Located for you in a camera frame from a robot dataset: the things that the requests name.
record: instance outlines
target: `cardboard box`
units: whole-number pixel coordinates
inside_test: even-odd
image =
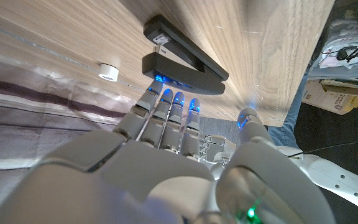
[[[325,92],[319,80],[308,80],[303,90],[302,102],[344,115],[358,107],[358,96]]]

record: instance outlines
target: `wood grain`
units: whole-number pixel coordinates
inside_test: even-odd
[[[137,100],[151,83],[143,24],[163,14],[229,72],[223,95],[185,93],[186,102],[198,97],[202,116],[229,120],[251,106],[281,126],[333,2],[0,0],[0,29],[36,44],[0,31],[0,52]],[[100,63],[117,67],[121,83],[99,79]]]

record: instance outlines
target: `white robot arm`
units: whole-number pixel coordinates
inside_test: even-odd
[[[302,152],[289,147],[278,148],[287,156]],[[316,155],[300,154],[290,160],[313,183],[358,206],[358,175]]]

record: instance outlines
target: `jeans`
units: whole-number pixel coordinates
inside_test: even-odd
[[[299,85],[298,91],[296,92],[295,98],[293,99],[290,110],[288,111],[287,117],[285,118],[282,127],[268,127],[268,133],[272,137],[276,146],[288,146],[299,149],[295,135],[293,134],[296,120],[298,119],[299,109],[302,103],[303,90],[308,79],[308,71],[302,78]]]

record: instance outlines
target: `white cylinder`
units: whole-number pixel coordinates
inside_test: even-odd
[[[105,80],[116,82],[118,78],[118,69],[111,65],[101,64],[99,77]]]

